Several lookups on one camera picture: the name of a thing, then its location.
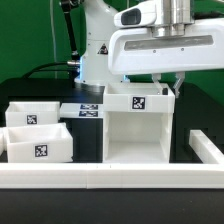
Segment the black panel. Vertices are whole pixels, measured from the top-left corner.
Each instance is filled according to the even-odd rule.
[[[121,16],[122,25],[138,25],[142,19],[141,11],[139,9],[132,9],[125,12]]]

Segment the metal bracket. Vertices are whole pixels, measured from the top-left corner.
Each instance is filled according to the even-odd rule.
[[[184,82],[184,79],[185,79],[185,72],[177,72],[176,73],[176,82],[173,86],[173,88],[175,89],[175,95],[176,95],[176,98],[179,98],[179,95],[180,95],[180,87],[181,85],[183,84]]]
[[[161,73],[152,74],[152,81],[154,82],[156,88],[158,89],[158,95],[162,95],[163,87],[159,83],[161,79]]]

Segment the cube-shaped box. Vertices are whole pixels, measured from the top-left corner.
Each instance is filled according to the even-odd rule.
[[[6,110],[6,126],[19,127],[40,124],[56,124],[59,102],[10,102]]]
[[[106,86],[104,163],[169,163],[175,96],[161,86],[164,94],[153,83]]]
[[[8,162],[72,162],[73,140],[65,124],[4,128]]]

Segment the green background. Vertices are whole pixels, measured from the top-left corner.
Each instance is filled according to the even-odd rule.
[[[119,11],[125,9],[127,4],[126,0],[105,0],[105,2]],[[130,5],[134,4],[136,1],[131,0]],[[224,12],[224,3],[218,0],[195,0],[195,11],[211,10]],[[72,11],[80,54],[85,51],[83,15],[82,7]],[[59,0],[54,0],[54,24],[57,61],[66,61],[70,59],[70,47]],[[53,61],[50,0],[0,1],[0,82],[8,78],[21,77],[32,68]],[[34,75],[34,77],[43,76],[44,74]],[[59,74],[59,77],[66,77],[66,74]],[[132,80],[148,81],[148,77],[133,77]],[[171,80],[169,75],[164,75],[163,79]],[[186,82],[196,84],[224,105],[223,70],[188,72]]]

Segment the black surface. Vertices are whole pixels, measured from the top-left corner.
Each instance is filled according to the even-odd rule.
[[[223,224],[223,190],[0,190],[4,224]]]

